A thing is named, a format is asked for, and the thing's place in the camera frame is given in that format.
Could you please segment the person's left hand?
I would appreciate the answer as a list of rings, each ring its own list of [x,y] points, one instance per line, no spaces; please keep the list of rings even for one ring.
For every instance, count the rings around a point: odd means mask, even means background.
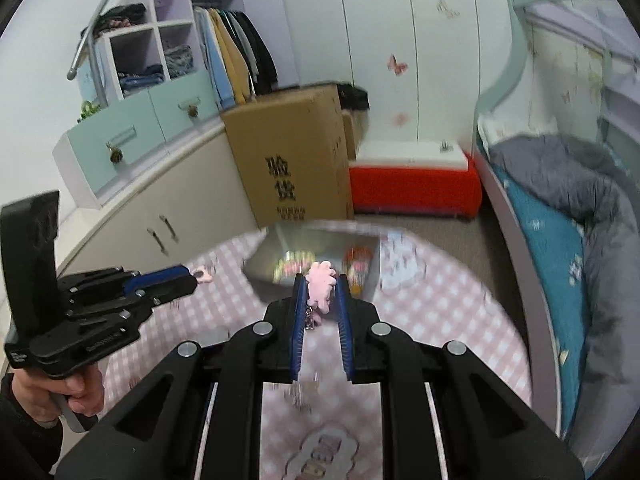
[[[39,425],[56,422],[62,414],[55,394],[66,398],[74,413],[88,417],[104,407],[102,374],[96,364],[63,380],[51,379],[41,370],[14,370],[11,389],[18,404]]]

